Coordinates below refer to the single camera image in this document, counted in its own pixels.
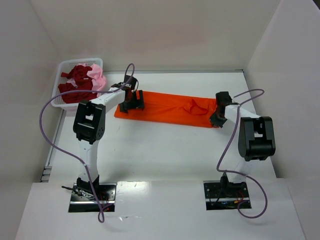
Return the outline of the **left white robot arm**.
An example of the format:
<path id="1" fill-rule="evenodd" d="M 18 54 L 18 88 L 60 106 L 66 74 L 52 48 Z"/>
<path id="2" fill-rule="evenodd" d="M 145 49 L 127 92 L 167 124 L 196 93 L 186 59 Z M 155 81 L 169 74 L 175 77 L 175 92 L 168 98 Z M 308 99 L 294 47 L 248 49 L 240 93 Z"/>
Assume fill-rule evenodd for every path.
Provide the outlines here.
<path id="1" fill-rule="evenodd" d="M 129 75 L 124 81 L 113 84 L 108 93 L 78 104 L 73 132 L 80 147 L 80 159 L 84 170 L 76 180 L 76 191 L 93 197 L 100 191 L 98 172 L 98 145 L 105 133 L 106 113 L 118 106 L 121 113 L 144 109 L 143 91 L 138 90 L 139 81 Z"/>

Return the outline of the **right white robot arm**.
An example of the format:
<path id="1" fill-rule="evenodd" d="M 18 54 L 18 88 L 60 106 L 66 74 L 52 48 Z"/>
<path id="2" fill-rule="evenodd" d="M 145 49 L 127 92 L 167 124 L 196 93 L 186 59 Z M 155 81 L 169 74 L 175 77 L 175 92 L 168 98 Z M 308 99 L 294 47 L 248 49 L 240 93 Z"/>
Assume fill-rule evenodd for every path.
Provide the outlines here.
<path id="1" fill-rule="evenodd" d="M 231 138 L 216 167 L 222 173 L 220 188 L 226 192 L 243 187 L 252 169 L 275 154 L 275 134 L 271 117 L 244 109 L 241 103 L 233 102 L 227 91 L 218 92 L 215 97 L 216 109 L 209 118 L 211 125 L 222 128 L 226 122 L 234 123 Z M 241 159 L 234 170 L 222 170 L 220 165 L 235 137 Z"/>

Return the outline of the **orange t shirt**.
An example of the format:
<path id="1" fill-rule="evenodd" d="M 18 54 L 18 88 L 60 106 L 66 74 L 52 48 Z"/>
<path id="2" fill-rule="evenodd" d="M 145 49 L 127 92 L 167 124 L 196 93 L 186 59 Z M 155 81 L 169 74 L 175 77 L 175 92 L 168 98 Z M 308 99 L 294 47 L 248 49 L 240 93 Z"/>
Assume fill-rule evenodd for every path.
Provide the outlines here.
<path id="1" fill-rule="evenodd" d="M 215 98 L 185 96 L 159 92 L 143 92 L 144 109 L 121 112 L 117 107 L 114 116 L 119 119 L 212 128 L 210 117 L 217 108 Z"/>

